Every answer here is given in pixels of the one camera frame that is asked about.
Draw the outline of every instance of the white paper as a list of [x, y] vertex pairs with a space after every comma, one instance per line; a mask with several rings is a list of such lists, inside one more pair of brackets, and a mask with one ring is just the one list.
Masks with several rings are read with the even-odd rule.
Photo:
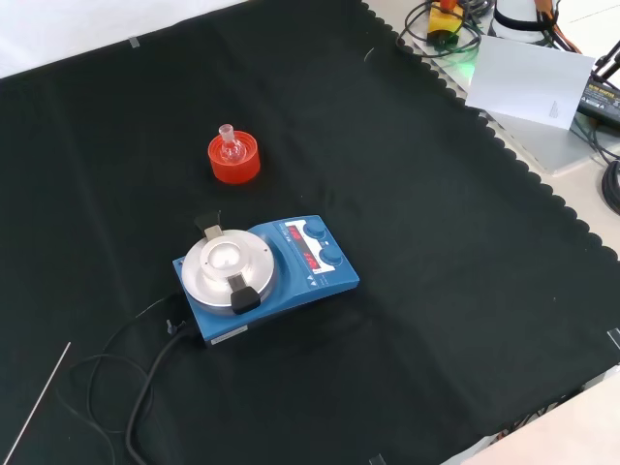
[[466, 105], [569, 129], [595, 59], [482, 36]]

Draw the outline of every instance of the orange lid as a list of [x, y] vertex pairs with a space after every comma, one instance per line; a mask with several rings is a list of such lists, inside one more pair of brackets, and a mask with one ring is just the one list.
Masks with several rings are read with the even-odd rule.
[[239, 161], [226, 159], [222, 152], [224, 139], [221, 134], [209, 144], [208, 155], [215, 177], [227, 184], [242, 184], [252, 179], [261, 170], [259, 147], [256, 140], [248, 133], [243, 131], [233, 131], [233, 133], [234, 139], [245, 147], [243, 158]]

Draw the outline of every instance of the digital display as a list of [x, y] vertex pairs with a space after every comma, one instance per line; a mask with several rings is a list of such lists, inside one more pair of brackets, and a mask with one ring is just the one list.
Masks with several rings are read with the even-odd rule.
[[299, 252], [301, 252], [301, 255], [303, 256], [308, 266], [310, 266], [310, 269], [321, 268], [321, 266], [319, 265], [319, 262], [317, 262], [317, 259], [315, 258], [314, 255], [312, 255], [312, 252], [308, 248], [308, 244], [306, 244], [306, 241], [303, 240], [303, 237], [301, 236], [301, 233], [297, 229], [297, 226], [288, 226], [288, 228], [289, 228], [289, 234], [294, 239], [297, 249], [299, 249]]

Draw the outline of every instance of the black wire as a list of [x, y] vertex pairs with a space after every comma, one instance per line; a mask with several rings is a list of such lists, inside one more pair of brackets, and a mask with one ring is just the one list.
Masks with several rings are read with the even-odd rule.
[[609, 150], [607, 150], [606, 148], [602, 147], [599, 144], [599, 140], [597, 138], [597, 128], [594, 128], [592, 130], [592, 132], [588, 133], [585, 129], [583, 129], [583, 126], [581, 126], [581, 123], [579, 123], [578, 119], [574, 119], [574, 125], [577, 127], [577, 129], [579, 131], [581, 131], [581, 134], [583, 134], [583, 136], [586, 137], [586, 139], [584, 139], [582, 136], [580, 136], [574, 129], [571, 129], [571, 132], [573, 134], [575, 134], [578, 138], [580, 138], [581, 140], [583, 140], [584, 142], [586, 142], [588, 145], [590, 145], [594, 150], [598, 151], [601, 156], [603, 157], [603, 159], [609, 164], [611, 162], [609, 162], [609, 160], [606, 158], [605, 154], [615, 158], [616, 160], [620, 160], [620, 156], [616, 155], [613, 152], [610, 152]]
[[[414, 32], [412, 32], [412, 30], [410, 29], [411, 26], [416, 22], [416, 20], [424, 15], [425, 13], [428, 13], [431, 11], [431, 9], [435, 9], [435, 10], [439, 10], [440, 12], [447, 14], [447, 15], [451, 15], [454, 16], [458, 19], [461, 20], [460, 24], [458, 25], [458, 27], [451, 32], [449, 38], [446, 40], [449, 41], [452, 37], [456, 36], [458, 34], [458, 32], [462, 29], [465, 28], [467, 29], [473, 36], [474, 39], [472, 39], [470, 42], [468, 42], [467, 44], [465, 44], [464, 46], [458, 46], [456, 48], [453, 49], [449, 49], [445, 52], [441, 52], [441, 53], [436, 53], [436, 54], [424, 54], [422, 55], [424, 58], [441, 58], [444, 56], [449, 56], [455, 53], [466, 53], [468, 51], [472, 51], [477, 49], [480, 46], [481, 43], [481, 38], [482, 38], [482, 32], [479, 30], [478, 26], [476, 26], [475, 23], [470, 24], [468, 22], [468, 20], [466, 19], [470, 13], [469, 13], [469, 7], [470, 4], [469, 2], [467, 2], [465, 4], [465, 9], [463, 11], [463, 15], [459, 15], [455, 12], [449, 12], [446, 10], [442, 10], [440, 7], [433, 5], [434, 2], [432, 1], [428, 1], [428, 2], [424, 2], [421, 3], [419, 5], [417, 5], [415, 8], [413, 8], [405, 17], [405, 29], [398, 35], [398, 37], [396, 38], [396, 46], [406, 52], [406, 53], [411, 53], [409, 50], [407, 50], [406, 48], [403, 47], [403, 44], [401, 44], [401, 42], [403, 41], [403, 37], [405, 36], [405, 34], [409, 34], [412, 37], [418, 39], [419, 41], [423, 41], [423, 42], [428, 42], [426, 39], [424, 39], [423, 37], [417, 36]], [[418, 10], [421, 10], [413, 19], [409, 20], [409, 18]]]
[[132, 439], [134, 436], [134, 429], [136, 426], [136, 419], [138, 417], [138, 412], [140, 411], [140, 406], [144, 400], [144, 396], [146, 395], [146, 393], [148, 392], [150, 386], [151, 386], [151, 382], [153, 381], [153, 377], [155, 376], [155, 373], [157, 372], [157, 369], [159, 368], [162, 360], [164, 359], [164, 357], [166, 356], [166, 354], [172, 350], [172, 348], [174, 346], [176, 346], [179, 342], [181, 342], [184, 338], [186, 337], [194, 337], [197, 334], [197, 331], [194, 327], [184, 327], [182, 329], [180, 329], [174, 336], [173, 338], [168, 342], [168, 344], [166, 344], [166, 346], [164, 346], [164, 349], [162, 349], [162, 351], [157, 355], [157, 357], [155, 358], [155, 361], [153, 362], [153, 364], [151, 365], [150, 370], [148, 371], [148, 376], [146, 377], [146, 380], [144, 381], [144, 386], [142, 387], [142, 390], [139, 393], [138, 399], [136, 400], [136, 405], [134, 406], [134, 410], [132, 411], [132, 414], [129, 416], [129, 421], [127, 422], [127, 429], [125, 431], [125, 448], [127, 448], [127, 452], [129, 452], [129, 454], [132, 456], [132, 458], [139, 464], [139, 465], [147, 465], [146, 461], [140, 456], [140, 454], [134, 449], [134, 446], [132, 444]]
[[[170, 298], [172, 298], [172, 297], [174, 297], [176, 295], [177, 295], [177, 293], [174, 293], [174, 294], [167, 295], [166, 297], [160, 298], [159, 300], [156, 300], [155, 302], [151, 303], [148, 307], [146, 307], [143, 311], [138, 313], [132, 320], [127, 322], [125, 325], [121, 326], [108, 339], [108, 342], [106, 342], [106, 344], [104, 345], [104, 348], [101, 350], [102, 354], [106, 353], [106, 351], [108, 350], [108, 348], [111, 345], [111, 343], [116, 339], [116, 337], [118, 337], [119, 334], [121, 334], [125, 329], [127, 329], [129, 326], [131, 326], [133, 323], [135, 323], [142, 315], [147, 313], [153, 307], [159, 305], [160, 303], [164, 303], [165, 301], [169, 300]], [[92, 421], [94, 421], [95, 423], [97, 423], [99, 426], [101, 426], [101, 428], [104, 431], [106, 431], [108, 434], [124, 434], [125, 430], [123, 430], [123, 429], [114, 430], [114, 429], [108, 429], [108, 428], [105, 428], [104, 426], [102, 426], [101, 423], [99, 421], [97, 421], [97, 418], [95, 417], [95, 414], [93, 412], [93, 408], [92, 408], [92, 391], [93, 391], [93, 385], [94, 385], [94, 382], [95, 382], [95, 378], [97, 376], [97, 371], [99, 370], [99, 365], [101, 364], [101, 360], [102, 360], [101, 358], [97, 359], [97, 362], [95, 363], [95, 366], [93, 367], [93, 371], [90, 374], [90, 379], [88, 380], [88, 386], [86, 387], [86, 412], [87, 412], [89, 418]], [[150, 393], [149, 393], [149, 397], [148, 397], [148, 403], [144, 407], [144, 412], [142, 414], [142, 420], [144, 420], [148, 416], [148, 413], [150, 412], [150, 409], [151, 409], [151, 407], [153, 405], [153, 395], [154, 395], [153, 394], [153, 390], [151, 390]]]
[[[614, 213], [620, 215], [620, 183], [618, 182], [618, 176], [620, 175], [620, 161], [618, 160], [620, 160], [620, 156], [615, 155], [609, 150], [601, 147], [597, 137], [596, 127], [591, 133], [592, 137], [590, 137], [590, 135], [585, 132], [581, 124], [576, 119], [574, 120], [574, 123], [579, 131], [581, 131], [581, 133], [583, 133], [583, 135], [588, 139], [587, 142], [590, 146], [595, 148], [607, 162], [607, 168], [603, 173], [603, 178], [601, 179], [601, 191], [607, 206], [609, 206]], [[614, 160], [610, 161], [605, 154], [611, 155]]]
[[[144, 377], [144, 379], [148, 378], [148, 375], [144, 371], [144, 369], [141, 366], [139, 366], [135, 361], [133, 361], [130, 358], [127, 358], [125, 356], [115, 356], [113, 354], [98, 354], [96, 356], [89, 356], [89, 357], [79, 361], [78, 363], [70, 366], [69, 369], [68, 369], [69, 374], [71, 375], [76, 368], [79, 368], [80, 366], [82, 366], [85, 363], [90, 363], [90, 362], [95, 361], [95, 360], [101, 361], [102, 358], [108, 358], [108, 359], [111, 359], [111, 360], [121, 361], [123, 363], [127, 363], [128, 365], [132, 366], [137, 371], [139, 371], [141, 373], [141, 375]], [[56, 388], [56, 397], [58, 398], [60, 403], [63, 405], [63, 407], [65, 407], [65, 409], [67, 409], [72, 415], [74, 415], [78, 419], [81, 419], [83, 422], [88, 424], [91, 428], [93, 428], [95, 431], [97, 431], [106, 440], [106, 443], [108, 444], [108, 447], [109, 447], [109, 454], [111, 456], [111, 463], [112, 463], [112, 465], [115, 465], [116, 464], [116, 452], [114, 451], [114, 445], [112, 444], [112, 441], [109, 438], [109, 435], [106, 432], [106, 430], [97, 421], [92, 420], [92, 419], [86, 417], [84, 414], [81, 414], [74, 407], [72, 407], [71, 404], [69, 404], [69, 402], [67, 402], [64, 399], [64, 397], [60, 394], [60, 388], [59, 387]]]
[[[87, 363], [90, 363], [90, 362], [93, 362], [93, 361], [95, 362], [95, 366], [93, 367], [93, 371], [90, 374], [90, 379], [88, 380], [88, 386], [86, 388], [86, 412], [87, 412], [87, 415], [84, 415], [83, 413], [79, 412], [69, 402], [67, 402], [65, 400], [65, 398], [61, 395], [59, 388], [57, 388], [55, 390], [56, 397], [60, 401], [61, 405], [65, 409], [67, 409], [67, 411], [70, 414], [72, 414], [74, 417], [76, 417], [76, 418], [80, 419], [81, 421], [83, 421], [84, 423], [86, 423], [88, 426], [93, 428], [99, 435], [101, 435], [104, 438], [104, 440], [106, 441], [106, 444], [108, 444], [108, 448], [109, 448], [109, 452], [110, 452], [110, 456], [111, 456], [111, 464], [112, 465], [116, 464], [116, 453], [114, 451], [114, 445], [113, 445], [113, 443], [112, 443], [112, 441], [111, 441], [111, 439], [109, 437], [109, 434], [124, 434], [125, 431], [124, 430], [112, 430], [112, 429], [105, 428], [104, 426], [102, 426], [100, 424], [100, 422], [97, 420], [97, 418], [94, 415], [94, 412], [92, 410], [92, 389], [93, 389], [93, 386], [94, 386], [94, 382], [95, 382], [95, 378], [96, 378], [96, 375], [97, 375], [97, 371], [99, 369], [99, 366], [101, 364], [102, 359], [107, 358], [107, 359], [114, 360], [114, 361], [120, 361], [120, 362], [123, 362], [123, 363], [126, 363], [126, 364], [132, 366], [137, 371], [139, 371], [141, 373], [141, 375], [144, 377], [144, 379], [146, 380], [148, 378], [148, 374], [146, 373], [146, 371], [139, 364], [137, 364], [135, 361], [133, 361], [130, 358], [127, 358], [125, 356], [117, 356], [117, 355], [113, 355], [113, 354], [106, 354], [106, 350], [109, 348], [111, 343], [118, 337], [119, 334], [121, 334], [125, 329], [127, 329], [129, 326], [131, 326], [133, 323], [135, 323], [142, 315], [147, 313], [153, 307], [159, 305], [160, 303], [163, 303], [163, 302], [167, 301], [168, 299], [170, 299], [170, 298], [172, 298], [172, 297], [174, 297], [176, 295], [178, 295], [178, 293], [170, 294], [170, 295], [168, 295], [166, 297], [163, 297], [163, 298], [160, 298], [159, 300], [156, 300], [155, 302], [150, 304], [148, 307], [146, 307], [143, 311], [138, 313], [132, 320], [127, 322], [125, 325], [121, 326], [108, 339], [108, 342], [106, 342], [106, 344], [104, 345], [104, 348], [102, 349], [102, 354], [98, 354], [98, 355], [95, 355], [95, 356], [89, 356], [89, 357], [84, 358], [83, 360], [79, 361], [78, 363], [72, 365], [71, 367], [69, 367], [69, 369], [67, 371], [68, 371], [70, 377], [72, 377], [73, 372], [77, 368], [79, 368], [80, 366], [82, 366], [84, 364], [87, 364]], [[154, 392], [153, 392], [153, 389], [151, 389], [149, 391], [148, 403], [144, 406], [144, 409], [143, 409], [142, 414], [141, 414], [140, 421], [143, 421], [148, 416], [148, 413], [150, 412], [150, 409], [151, 409], [152, 404], [153, 404], [153, 395], [154, 395]]]

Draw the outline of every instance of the blue control knob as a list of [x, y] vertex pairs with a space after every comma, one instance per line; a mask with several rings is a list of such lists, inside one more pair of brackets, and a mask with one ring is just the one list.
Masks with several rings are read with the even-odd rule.
[[333, 264], [338, 266], [342, 263], [342, 252], [333, 245], [328, 245], [325, 249], [319, 252], [319, 257], [326, 264]]
[[303, 231], [315, 239], [323, 239], [326, 236], [326, 225], [319, 220], [308, 220], [303, 226]]

